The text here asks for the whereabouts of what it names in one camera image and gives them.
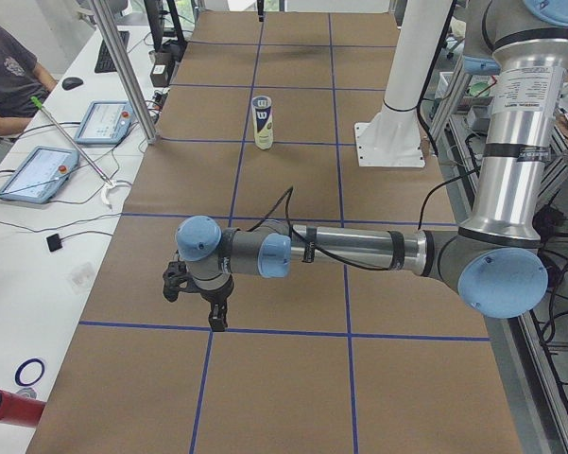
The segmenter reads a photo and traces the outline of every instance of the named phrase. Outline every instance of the keyboard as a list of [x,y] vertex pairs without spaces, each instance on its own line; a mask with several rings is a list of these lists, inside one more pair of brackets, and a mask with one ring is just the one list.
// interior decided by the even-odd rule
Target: keyboard
[[[124,43],[124,48],[126,48],[129,45],[130,32],[125,30],[120,31],[120,38],[122,38],[122,42]],[[115,72],[115,63],[113,63],[110,51],[108,50],[104,41],[101,43],[101,46],[98,49],[98,57],[96,59],[95,72],[96,73]]]

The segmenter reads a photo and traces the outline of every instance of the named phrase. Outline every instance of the red tube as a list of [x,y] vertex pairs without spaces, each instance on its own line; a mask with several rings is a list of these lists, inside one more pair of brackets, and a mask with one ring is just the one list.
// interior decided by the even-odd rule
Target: red tube
[[42,401],[0,390],[0,423],[35,428],[44,405]]

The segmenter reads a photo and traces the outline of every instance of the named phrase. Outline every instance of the metal pole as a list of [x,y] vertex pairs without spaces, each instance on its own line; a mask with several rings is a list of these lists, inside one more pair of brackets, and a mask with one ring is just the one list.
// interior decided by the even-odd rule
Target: metal pole
[[155,125],[149,115],[149,110],[147,109],[145,97],[143,96],[139,82],[132,70],[132,64],[126,53],[126,48],[115,26],[112,11],[109,8],[107,0],[90,0],[90,3],[95,13],[96,25],[98,29],[101,30],[103,41],[105,41],[105,45],[110,51],[113,63],[117,69],[117,74],[120,80],[122,80],[122,85],[124,85],[124,90],[126,91],[130,104],[139,119],[147,142],[152,144],[157,138]]
[[99,166],[96,165],[95,161],[93,161],[91,157],[88,154],[86,154],[86,152],[82,149],[82,147],[77,144],[77,142],[73,139],[73,137],[67,133],[65,128],[61,126],[59,122],[55,119],[55,117],[42,105],[40,100],[35,96],[32,96],[31,100],[36,105],[36,107],[44,115],[46,115],[46,117],[55,126],[55,128],[59,130],[59,132],[63,135],[63,137],[67,139],[67,141],[71,144],[71,146],[74,147],[77,150],[77,152],[86,160],[86,162],[89,164],[90,167],[93,168],[93,170],[98,174],[98,176],[101,177],[101,180],[103,180],[103,182],[105,183],[112,184],[112,179],[108,177],[107,174],[103,170],[101,170]]

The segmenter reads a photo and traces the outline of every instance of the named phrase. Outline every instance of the blue grid line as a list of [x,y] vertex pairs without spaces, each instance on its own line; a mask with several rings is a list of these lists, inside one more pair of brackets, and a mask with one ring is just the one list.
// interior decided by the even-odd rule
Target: blue grid line
[[210,41],[190,41],[190,44],[210,44],[210,45],[262,45],[262,46],[279,46],[279,47],[349,47],[349,48],[366,48],[366,49],[394,49],[397,45],[378,45],[378,44],[291,44],[291,43],[214,43]]
[[[203,213],[197,214],[178,214],[178,213],[135,213],[135,212],[124,212],[123,217],[138,217],[138,218],[190,218],[193,216],[205,216]],[[231,219],[231,220],[260,220],[260,217],[254,216],[210,216],[214,219]],[[271,218],[274,220],[279,220],[281,222],[286,221],[285,218]],[[323,222],[323,223],[340,223],[340,219],[318,219],[318,218],[291,218],[293,222]],[[345,219],[345,223],[348,224],[374,224],[374,225],[399,225],[399,226],[418,226],[418,222],[415,220],[361,220],[361,219]],[[422,225],[430,225],[433,227],[457,227],[457,224],[453,222],[423,222]]]
[[[155,323],[118,323],[80,321],[84,326],[99,326],[108,328],[155,329],[174,331],[211,332],[208,326],[155,324]],[[269,336],[305,336],[312,338],[354,338],[354,339],[382,339],[393,341],[443,341],[443,342],[489,342],[490,338],[481,336],[430,336],[424,334],[378,334],[378,333],[349,333],[335,331],[302,331],[294,329],[261,329],[261,328],[227,328],[228,333],[259,334]]]
[[[171,87],[193,87],[193,88],[252,88],[251,85],[230,85],[224,83],[171,83]],[[332,87],[301,87],[283,85],[254,85],[254,88],[269,90],[324,90],[330,91]],[[384,88],[336,88],[340,92],[385,92]]]
[[252,106],[252,97],[254,95],[254,84],[256,83],[256,73],[258,72],[258,59],[261,55],[261,45],[263,41],[263,31],[265,30],[265,23],[261,23],[261,33],[258,37],[258,46],[256,48],[256,60],[254,61],[254,73],[252,74],[252,84],[250,85],[250,99],[248,101],[248,108],[246,109],[246,121],[244,123],[244,131],[242,132],[242,147],[239,150],[239,161],[237,162],[237,172],[235,173],[235,184],[233,185],[233,199],[231,202],[231,210],[229,211],[229,224],[232,225],[233,212],[235,211],[235,202],[237,200],[237,186],[239,185],[239,175],[242,171],[242,163],[244,161],[244,147],[246,145],[246,131],[250,120],[250,111]]
[[[334,109],[334,130],[338,144],[338,111],[336,106],[336,69],[334,63],[334,46],[332,39],[332,14],[328,13],[328,32],[330,35],[330,64],[332,65],[332,108]],[[336,173],[338,176],[338,205],[340,207],[340,226],[344,228],[344,200],[342,197],[342,165],[340,163],[340,146],[336,145]],[[357,425],[357,402],[355,392],[355,371],[353,359],[353,324],[351,320],[351,297],[349,292],[349,279],[347,266],[342,267],[344,276],[344,301],[347,316],[347,351],[349,354],[349,385],[351,397],[351,421],[353,430],[353,453],[359,453],[359,429]]]
[[[166,142],[189,142],[189,143],[197,143],[197,144],[252,144],[254,143],[253,140],[246,140],[246,139],[242,139],[242,140],[225,140],[225,139],[177,139],[174,137],[161,137],[162,140],[166,141]],[[341,146],[341,147],[354,147],[354,144],[346,144],[346,143],[341,143],[341,144],[336,144],[334,142],[293,142],[293,141],[284,141],[284,140],[280,140],[280,141],[273,141],[274,144],[280,144],[280,145],[302,145],[302,146],[327,146],[327,147],[335,147],[335,146]]]
[[206,345],[206,356],[204,357],[204,367],[201,371],[201,383],[199,385],[198,405],[196,406],[196,418],[193,423],[193,434],[191,436],[191,444],[189,445],[189,454],[193,454],[196,450],[196,440],[198,439],[199,417],[201,416],[201,406],[204,400],[204,390],[206,388],[206,378],[208,376],[208,364],[210,363],[210,353],[212,352],[212,331],[208,336]]

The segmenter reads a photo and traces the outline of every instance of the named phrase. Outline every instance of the white desk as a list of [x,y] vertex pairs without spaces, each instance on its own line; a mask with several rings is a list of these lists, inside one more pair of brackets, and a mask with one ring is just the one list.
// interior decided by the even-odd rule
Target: white desk
[[[151,99],[155,90],[149,79],[152,64],[148,52],[151,46],[143,42],[148,28],[121,28],[130,31],[129,58],[145,98]],[[116,73],[94,73],[100,43],[101,36],[97,31],[64,75],[80,77],[84,84],[68,92],[59,85],[44,103],[58,121],[80,121],[93,100],[126,99]],[[29,128],[46,123],[44,115],[38,113]],[[68,131],[73,135],[76,128]],[[113,154],[121,167],[116,179],[133,182],[143,159],[144,139],[140,126],[137,126],[115,149]],[[0,169],[16,168],[38,145],[71,148],[54,128],[34,131],[17,141]],[[109,149],[85,150],[96,158]],[[110,155],[100,159],[98,164],[108,175],[117,169],[117,163]],[[6,178],[0,178],[0,187]],[[71,176],[55,199],[84,201],[102,184],[98,175],[86,166]],[[0,201],[0,220],[35,230],[51,228],[80,219],[120,213],[128,193],[127,187],[118,187],[110,192],[112,210],[101,202],[98,195],[84,204],[29,205]],[[0,389],[17,392],[20,389],[14,381],[17,367],[29,358],[42,358],[46,371],[33,388],[40,400],[48,399],[111,240],[109,236],[97,234],[74,236],[63,243],[63,249],[51,253],[46,237],[55,232],[61,237],[88,230],[112,233],[117,221],[118,217],[104,218],[41,234],[0,224]],[[77,284],[73,279],[75,275],[79,278]],[[25,452],[32,435],[31,428],[0,424],[0,454]]]

